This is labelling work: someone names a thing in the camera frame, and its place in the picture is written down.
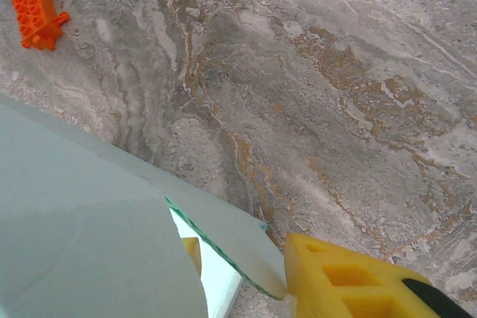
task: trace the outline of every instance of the lego brick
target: lego brick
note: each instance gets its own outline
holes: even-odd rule
[[[22,46],[54,50],[63,35],[61,25],[69,21],[68,13],[57,15],[53,0],[12,0],[22,35]]]

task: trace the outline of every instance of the black strip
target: black strip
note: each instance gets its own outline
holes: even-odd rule
[[[440,318],[473,318],[436,287],[415,279],[403,279],[402,283],[412,290]]]

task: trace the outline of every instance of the marble floor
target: marble floor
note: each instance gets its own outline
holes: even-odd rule
[[[477,0],[55,1],[49,52],[0,0],[2,93],[477,314]]]

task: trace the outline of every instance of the toy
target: toy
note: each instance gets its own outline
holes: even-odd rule
[[[404,267],[289,234],[285,274],[293,318],[472,318]]]
[[[53,0],[12,0],[22,35],[22,46],[54,50],[55,41],[63,35],[61,25],[69,14],[57,15]]]

